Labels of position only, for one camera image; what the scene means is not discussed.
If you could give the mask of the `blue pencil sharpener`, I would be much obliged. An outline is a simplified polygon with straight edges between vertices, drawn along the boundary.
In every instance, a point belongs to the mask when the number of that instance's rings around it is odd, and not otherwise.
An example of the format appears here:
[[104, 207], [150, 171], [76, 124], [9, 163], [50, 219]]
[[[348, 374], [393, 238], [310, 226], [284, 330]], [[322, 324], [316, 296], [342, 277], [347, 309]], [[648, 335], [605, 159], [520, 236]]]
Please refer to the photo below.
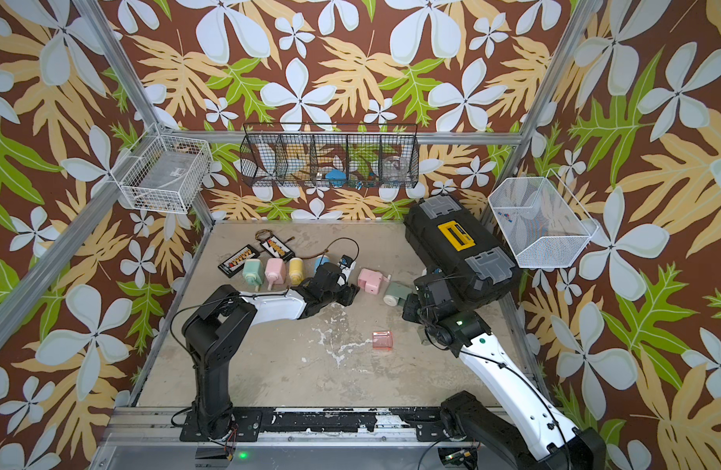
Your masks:
[[315, 269], [318, 269], [323, 264], [327, 264], [328, 262], [331, 262], [331, 259], [327, 255], [319, 256], [315, 260]]

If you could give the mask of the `clear pink tray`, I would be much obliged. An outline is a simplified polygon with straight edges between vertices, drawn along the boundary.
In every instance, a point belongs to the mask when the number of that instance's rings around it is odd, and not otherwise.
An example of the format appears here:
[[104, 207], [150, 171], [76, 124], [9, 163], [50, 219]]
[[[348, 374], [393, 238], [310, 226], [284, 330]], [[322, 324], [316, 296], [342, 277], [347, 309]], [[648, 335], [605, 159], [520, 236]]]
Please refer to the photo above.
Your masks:
[[393, 333], [389, 330], [374, 331], [371, 336], [371, 343], [375, 351], [389, 352], [394, 348]]

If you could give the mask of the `pink pencil sharpener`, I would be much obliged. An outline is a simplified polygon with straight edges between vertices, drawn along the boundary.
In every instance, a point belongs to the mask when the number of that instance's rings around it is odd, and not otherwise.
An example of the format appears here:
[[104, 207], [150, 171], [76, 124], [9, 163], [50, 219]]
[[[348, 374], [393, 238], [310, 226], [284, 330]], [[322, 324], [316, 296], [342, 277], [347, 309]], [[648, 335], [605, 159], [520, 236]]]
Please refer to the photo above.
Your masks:
[[390, 281], [391, 277], [389, 275], [384, 275], [377, 270], [362, 268], [357, 279], [357, 284], [362, 291], [378, 296], [386, 292]]
[[286, 282], [287, 269], [282, 258], [270, 258], [265, 268], [267, 289], [272, 291], [276, 286], [282, 286]]

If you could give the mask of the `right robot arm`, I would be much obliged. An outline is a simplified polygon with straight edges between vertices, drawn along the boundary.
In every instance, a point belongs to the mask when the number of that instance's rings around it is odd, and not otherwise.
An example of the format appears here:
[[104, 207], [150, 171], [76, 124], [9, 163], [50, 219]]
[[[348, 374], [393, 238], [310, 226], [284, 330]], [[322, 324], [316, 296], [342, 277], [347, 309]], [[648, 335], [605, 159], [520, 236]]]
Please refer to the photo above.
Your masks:
[[501, 418], [474, 395], [459, 392], [440, 405], [445, 435], [478, 442], [515, 469], [602, 469], [606, 446], [593, 428], [566, 417], [521, 372], [491, 327], [454, 298], [448, 276], [413, 282], [403, 318], [422, 326], [434, 347], [451, 353], [488, 388], [507, 415]]

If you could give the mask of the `yellow pencil sharpener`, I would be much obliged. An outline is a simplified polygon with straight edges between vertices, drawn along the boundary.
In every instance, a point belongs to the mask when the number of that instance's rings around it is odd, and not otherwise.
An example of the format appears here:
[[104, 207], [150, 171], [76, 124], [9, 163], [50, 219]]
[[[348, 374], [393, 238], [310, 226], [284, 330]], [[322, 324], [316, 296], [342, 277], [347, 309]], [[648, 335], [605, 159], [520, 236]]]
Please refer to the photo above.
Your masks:
[[288, 277], [292, 286], [299, 286], [305, 280], [304, 261], [294, 257], [288, 262]]

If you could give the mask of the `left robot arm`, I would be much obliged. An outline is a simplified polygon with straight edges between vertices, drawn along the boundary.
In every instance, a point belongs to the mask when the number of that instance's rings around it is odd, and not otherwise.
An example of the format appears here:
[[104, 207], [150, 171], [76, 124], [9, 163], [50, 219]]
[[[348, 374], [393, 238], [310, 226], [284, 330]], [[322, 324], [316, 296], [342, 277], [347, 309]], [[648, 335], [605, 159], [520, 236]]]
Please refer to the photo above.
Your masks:
[[229, 364], [252, 326], [281, 320], [302, 320], [337, 303], [352, 305], [360, 287], [337, 264], [322, 264], [314, 276], [282, 292], [241, 292], [219, 287], [184, 323], [184, 348], [192, 359], [196, 395], [180, 439], [223, 444], [242, 432], [233, 416]]

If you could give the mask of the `green pencil sharpener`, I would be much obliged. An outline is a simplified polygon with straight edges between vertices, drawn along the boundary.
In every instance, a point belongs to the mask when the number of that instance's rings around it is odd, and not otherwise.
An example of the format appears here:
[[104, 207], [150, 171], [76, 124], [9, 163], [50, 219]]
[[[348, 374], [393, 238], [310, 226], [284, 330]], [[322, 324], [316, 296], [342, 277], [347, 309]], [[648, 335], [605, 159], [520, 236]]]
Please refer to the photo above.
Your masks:
[[265, 268], [258, 258], [249, 258], [243, 264], [242, 275], [245, 282], [256, 292], [265, 283]]
[[390, 282], [383, 295], [383, 301], [389, 307], [399, 307], [405, 303], [411, 293], [413, 290], [409, 286], [399, 282]]

